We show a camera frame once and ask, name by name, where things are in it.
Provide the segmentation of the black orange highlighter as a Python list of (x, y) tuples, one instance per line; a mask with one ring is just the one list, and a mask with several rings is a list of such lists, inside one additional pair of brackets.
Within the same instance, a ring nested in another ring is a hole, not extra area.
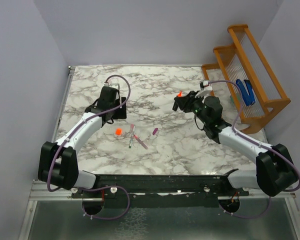
[(180, 91), (180, 92), (177, 94), (178, 97), (181, 97), (182, 95), (183, 95), (183, 92), (182, 92), (182, 91)]

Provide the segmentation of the orange highlighter cap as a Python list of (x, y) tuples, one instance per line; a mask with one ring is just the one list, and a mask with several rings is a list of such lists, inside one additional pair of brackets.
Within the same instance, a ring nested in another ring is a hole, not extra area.
[(121, 128), (117, 128), (115, 131), (116, 135), (121, 135), (122, 134), (122, 129)]

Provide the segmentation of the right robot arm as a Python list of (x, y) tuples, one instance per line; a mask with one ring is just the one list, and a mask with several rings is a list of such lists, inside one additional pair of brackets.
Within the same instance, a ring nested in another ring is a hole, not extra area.
[(254, 170), (235, 170), (220, 182), (219, 189), (230, 196), (237, 189), (260, 189), (274, 197), (285, 192), (300, 180), (288, 149), (282, 145), (270, 145), (241, 133), (222, 118), (223, 107), (218, 97), (197, 97), (196, 91), (174, 98), (173, 111), (193, 113), (203, 123), (202, 130), (214, 142), (232, 148), (255, 164)]

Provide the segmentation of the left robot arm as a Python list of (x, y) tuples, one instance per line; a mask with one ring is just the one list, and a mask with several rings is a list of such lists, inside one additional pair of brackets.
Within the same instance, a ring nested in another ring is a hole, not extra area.
[(96, 197), (101, 190), (95, 174), (79, 170), (77, 154), (90, 137), (105, 124), (127, 118), (126, 97), (120, 96), (119, 84), (105, 85), (100, 96), (89, 105), (80, 121), (56, 142), (45, 142), (40, 151), (38, 179), (58, 188), (82, 188)]

